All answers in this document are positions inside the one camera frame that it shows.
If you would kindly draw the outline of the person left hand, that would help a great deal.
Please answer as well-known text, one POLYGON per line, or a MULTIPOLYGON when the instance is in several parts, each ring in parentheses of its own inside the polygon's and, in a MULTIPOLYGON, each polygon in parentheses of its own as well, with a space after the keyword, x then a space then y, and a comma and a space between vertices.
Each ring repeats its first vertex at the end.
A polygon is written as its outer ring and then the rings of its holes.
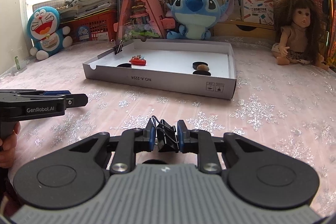
POLYGON ((17 122, 10 136, 5 140, 1 140, 2 151, 0 154, 1 168, 9 169, 15 161, 15 149, 17 146, 17 135, 21 129, 21 125, 17 122))

